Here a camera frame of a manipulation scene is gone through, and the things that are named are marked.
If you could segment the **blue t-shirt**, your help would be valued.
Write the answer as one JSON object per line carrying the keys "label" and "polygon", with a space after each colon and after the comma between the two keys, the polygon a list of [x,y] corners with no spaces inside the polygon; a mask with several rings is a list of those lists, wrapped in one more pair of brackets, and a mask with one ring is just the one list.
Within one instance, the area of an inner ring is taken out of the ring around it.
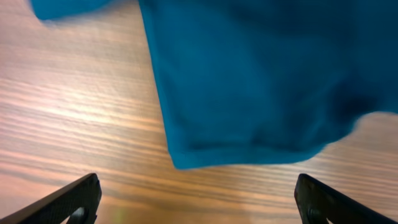
{"label": "blue t-shirt", "polygon": [[397,112],[397,2],[143,0],[174,166],[307,160]]}

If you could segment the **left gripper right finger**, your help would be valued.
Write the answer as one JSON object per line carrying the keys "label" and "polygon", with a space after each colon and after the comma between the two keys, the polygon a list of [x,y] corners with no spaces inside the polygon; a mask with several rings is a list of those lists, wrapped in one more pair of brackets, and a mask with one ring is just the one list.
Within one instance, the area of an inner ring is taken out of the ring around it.
{"label": "left gripper right finger", "polygon": [[298,176],[294,197],[303,224],[397,224],[307,174]]}

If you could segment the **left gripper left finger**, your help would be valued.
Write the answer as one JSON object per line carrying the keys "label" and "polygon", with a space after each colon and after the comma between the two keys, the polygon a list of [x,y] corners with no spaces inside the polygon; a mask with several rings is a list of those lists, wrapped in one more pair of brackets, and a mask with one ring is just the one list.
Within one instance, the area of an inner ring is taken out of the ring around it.
{"label": "left gripper left finger", "polygon": [[52,194],[1,219],[1,224],[94,224],[102,196],[95,173],[64,186]]}

